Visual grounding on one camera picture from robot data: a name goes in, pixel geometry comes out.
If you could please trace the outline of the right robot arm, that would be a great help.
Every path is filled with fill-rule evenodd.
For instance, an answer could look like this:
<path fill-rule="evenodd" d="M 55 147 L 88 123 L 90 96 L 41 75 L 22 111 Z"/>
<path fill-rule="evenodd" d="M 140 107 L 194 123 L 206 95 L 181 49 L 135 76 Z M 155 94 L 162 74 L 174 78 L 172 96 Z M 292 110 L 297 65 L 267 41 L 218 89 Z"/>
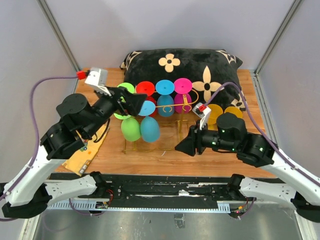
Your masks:
<path fill-rule="evenodd" d="M 248 132 L 245 121 L 234 114 L 224 113 L 216 123 L 217 130 L 209 130 L 197 121 L 175 150 L 192 157 L 201 155 L 205 149 L 236 154 L 244 164 L 263 169 L 282 183 L 262 182 L 233 174 L 226 188 L 230 199 L 265 199 L 293 208 L 309 221 L 320 221 L 319 177 L 293 161 L 265 134 Z"/>

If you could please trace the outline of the yellow wine glass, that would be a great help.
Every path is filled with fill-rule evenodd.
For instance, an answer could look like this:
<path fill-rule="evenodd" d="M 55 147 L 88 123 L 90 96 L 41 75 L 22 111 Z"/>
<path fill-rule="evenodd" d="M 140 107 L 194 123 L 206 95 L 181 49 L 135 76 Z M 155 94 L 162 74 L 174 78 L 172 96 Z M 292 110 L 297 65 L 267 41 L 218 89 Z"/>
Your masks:
<path fill-rule="evenodd" d="M 209 104 L 207 106 L 211 112 L 208 119 L 208 125 L 214 125 L 217 122 L 217 118 L 224 113 L 223 109 L 217 104 Z"/>
<path fill-rule="evenodd" d="M 235 106 L 229 106 L 224 110 L 224 113 L 231 113 L 235 115 L 237 118 L 243 118 L 243 112 Z"/>

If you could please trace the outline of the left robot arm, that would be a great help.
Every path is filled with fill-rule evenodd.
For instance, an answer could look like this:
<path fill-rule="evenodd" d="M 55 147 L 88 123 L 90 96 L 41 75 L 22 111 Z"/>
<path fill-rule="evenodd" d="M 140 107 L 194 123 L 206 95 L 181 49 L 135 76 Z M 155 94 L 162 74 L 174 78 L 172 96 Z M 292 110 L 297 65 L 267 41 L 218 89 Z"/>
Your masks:
<path fill-rule="evenodd" d="M 46 183 L 50 174 L 91 140 L 114 114 L 136 117 L 147 98 L 131 93 L 125 87 L 111 87 L 110 94 L 98 94 L 90 105 L 81 93 L 67 96 L 56 107 L 59 122 L 52 125 L 40 139 L 36 154 L 10 182 L 1 183 L 0 198 L 3 221 L 33 218 L 48 206 L 74 197 L 101 198 L 109 188 L 98 171 L 62 183 Z"/>

